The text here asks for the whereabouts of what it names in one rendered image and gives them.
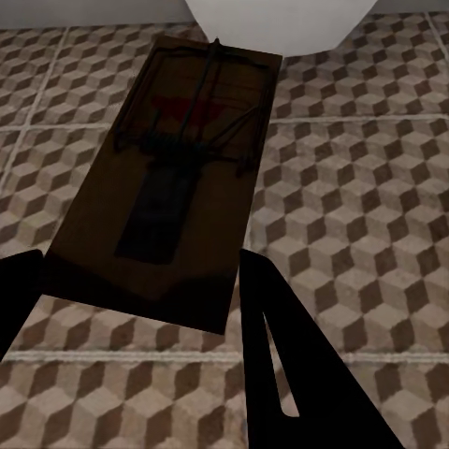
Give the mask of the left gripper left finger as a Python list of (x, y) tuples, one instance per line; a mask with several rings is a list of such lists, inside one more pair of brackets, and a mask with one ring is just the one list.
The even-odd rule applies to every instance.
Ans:
[(43, 294), (36, 286), (43, 260), (39, 249), (0, 259), (0, 360)]

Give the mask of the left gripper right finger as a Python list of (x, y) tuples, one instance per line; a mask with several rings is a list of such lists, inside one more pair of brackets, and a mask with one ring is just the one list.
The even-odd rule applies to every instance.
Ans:
[[(239, 251), (249, 449), (404, 449), (276, 266)], [(281, 408), (265, 321), (299, 417)]]

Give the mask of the mousetrap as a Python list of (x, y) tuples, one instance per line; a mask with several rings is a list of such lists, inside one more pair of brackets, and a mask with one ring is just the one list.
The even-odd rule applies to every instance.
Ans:
[(281, 65), (159, 35), (44, 257), (42, 295), (224, 335)]

